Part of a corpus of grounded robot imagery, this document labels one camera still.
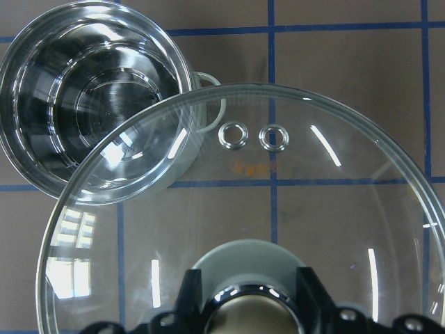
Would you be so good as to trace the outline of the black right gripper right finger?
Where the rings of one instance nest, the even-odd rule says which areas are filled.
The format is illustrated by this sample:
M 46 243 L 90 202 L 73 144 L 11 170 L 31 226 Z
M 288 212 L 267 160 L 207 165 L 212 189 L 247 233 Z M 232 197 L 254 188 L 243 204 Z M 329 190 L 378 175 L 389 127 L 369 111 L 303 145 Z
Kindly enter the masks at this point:
M 443 333 L 437 322 L 416 314 L 384 326 L 357 308 L 337 306 L 314 270 L 297 268 L 297 319 L 303 333 Z

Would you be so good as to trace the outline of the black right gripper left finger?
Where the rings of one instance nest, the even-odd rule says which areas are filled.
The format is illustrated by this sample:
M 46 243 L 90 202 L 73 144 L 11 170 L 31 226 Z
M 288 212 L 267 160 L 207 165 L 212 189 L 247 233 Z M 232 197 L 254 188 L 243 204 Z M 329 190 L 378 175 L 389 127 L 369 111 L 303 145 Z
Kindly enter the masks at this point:
M 186 270 L 172 309 L 160 311 L 131 331 L 112 321 L 98 321 L 86 326 L 82 333 L 203 333 L 202 272 Z

